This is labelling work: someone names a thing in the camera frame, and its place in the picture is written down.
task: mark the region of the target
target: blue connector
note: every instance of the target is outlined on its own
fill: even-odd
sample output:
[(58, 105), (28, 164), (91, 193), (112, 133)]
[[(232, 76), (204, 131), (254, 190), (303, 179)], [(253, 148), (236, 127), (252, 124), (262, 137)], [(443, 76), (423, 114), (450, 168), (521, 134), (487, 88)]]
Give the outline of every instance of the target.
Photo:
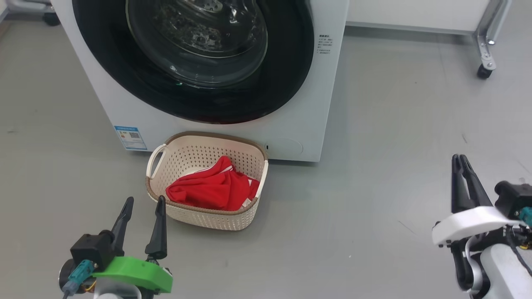
[(74, 272), (68, 276), (68, 282), (61, 289), (64, 297), (73, 296), (79, 289), (79, 286), (87, 280), (94, 272), (94, 263), (90, 260), (83, 260), (76, 267)]
[(532, 227), (532, 207), (524, 207), (519, 211), (519, 219)]

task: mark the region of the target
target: laundry basket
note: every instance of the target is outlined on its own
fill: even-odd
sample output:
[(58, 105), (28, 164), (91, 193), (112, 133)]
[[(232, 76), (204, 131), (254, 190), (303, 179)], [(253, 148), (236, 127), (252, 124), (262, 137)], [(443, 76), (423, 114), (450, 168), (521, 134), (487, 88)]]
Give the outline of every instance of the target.
[[(162, 156), (152, 173), (153, 163)], [(222, 230), (241, 230), (250, 225), (259, 205), (262, 187), (268, 172), (264, 149), (242, 138), (204, 132), (185, 132), (172, 136), (149, 158), (146, 169), (148, 195), (157, 202), (166, 195), (166, 188), (178, 178), (214, 165), (227, 156), (236, 168), (258, 180), (259, 189), (251, 203), (238, 211), (218, 211), (175, 203), (167, 199), (167, 215), (185, 223)]]

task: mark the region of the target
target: metal stand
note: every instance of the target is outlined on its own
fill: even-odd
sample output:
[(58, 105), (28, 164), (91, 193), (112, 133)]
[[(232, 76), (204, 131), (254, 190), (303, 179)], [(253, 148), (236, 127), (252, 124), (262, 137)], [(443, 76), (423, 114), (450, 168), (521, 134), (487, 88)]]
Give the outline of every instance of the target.
[(475, 31), (474, 37), (477, 40), (477, 48), (482, 61), (477, 72), (479, 78), (489, 78), (497, 68), (495, 60), (489, 51), (489, 46), (495, 45), (511, 5), (512, 0), (490, 0), (477, 31)]
[(42, 20), (49, 26), (61, 24), (51, 0), (7, 0), (7, 7), (13, 13), (41, 15)]

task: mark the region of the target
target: basket handle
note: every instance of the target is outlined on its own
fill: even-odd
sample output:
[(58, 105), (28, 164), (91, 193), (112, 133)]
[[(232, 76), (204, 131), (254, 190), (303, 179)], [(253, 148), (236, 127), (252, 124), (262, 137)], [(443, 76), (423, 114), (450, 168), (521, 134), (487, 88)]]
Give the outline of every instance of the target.
[(153, 151), (152, 155), (149, 157), (148, 166), (146, 167), (146, 176), (149, 177), (152, 180), (155, 177), (155, 174), (157, 173), (157, 171), (159, 170), (159, 166), (161, 165), (161, 161), (163, 160), (164, 153), (161, 156), (161, 158), (159, 159), (159, 163), (157, 164), (157, 167), (155, 167), (155, 170), (153, 171), (153, 174), (152, 174), (153, 162), (155, 161), (155, 157), (157, 157), (157, 155), (159, 155), (159, 153), (161, 151), (165, 150), (166, 147), (167, 147), (167, 145), (163, 143), (162, 145), (158, 146)]
[(264, 167), (262, 168), (261, 182), (259, 183), (259, 188), (257, 189), (257, 194), (255, 197), (261, 197), (262, 187), (264, 187), (264, 182), (266, 181), (266, 174), (268, 173), (268, 160), (264, 162)]

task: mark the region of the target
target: caster wheel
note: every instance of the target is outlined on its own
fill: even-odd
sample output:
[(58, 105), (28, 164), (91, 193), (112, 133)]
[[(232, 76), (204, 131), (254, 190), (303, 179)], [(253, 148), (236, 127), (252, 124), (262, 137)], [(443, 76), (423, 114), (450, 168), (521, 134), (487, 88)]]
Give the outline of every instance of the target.
[(492, 72), (493, 72), (492, 70), (486, 70), (484, 66), (481, 64), (480, 67), (478, 68), (477, 76), (480, 79), (487, 79), (489, 78), (489, 76), (492, 75)]
[(59, 21), (59, 18), (57, 17), (57, 14), (51, 13), (51, 12), (45, 13), (43, 15), (43, 21), (48, 26), (57, 26), (57, 25), (61, 24), (61, 22)]

